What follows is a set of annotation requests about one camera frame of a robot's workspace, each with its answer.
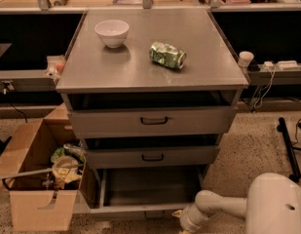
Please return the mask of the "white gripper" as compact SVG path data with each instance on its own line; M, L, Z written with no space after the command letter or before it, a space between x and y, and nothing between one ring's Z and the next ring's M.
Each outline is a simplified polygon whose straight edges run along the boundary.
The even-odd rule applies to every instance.
M179 231L179 234L195 233L201 228L202 215L196 205L188 206L183 211L174 211L171 215L180 218L180 225L184 230Z

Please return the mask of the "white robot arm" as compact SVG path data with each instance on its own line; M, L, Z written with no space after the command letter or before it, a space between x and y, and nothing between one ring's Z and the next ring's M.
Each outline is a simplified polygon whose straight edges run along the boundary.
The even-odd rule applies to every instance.
M246 198L200 191L195 201L172 213L184 234L194 234L219 213L245 221L245 234L301 234L301 187L289 178L266 173L250 185Z

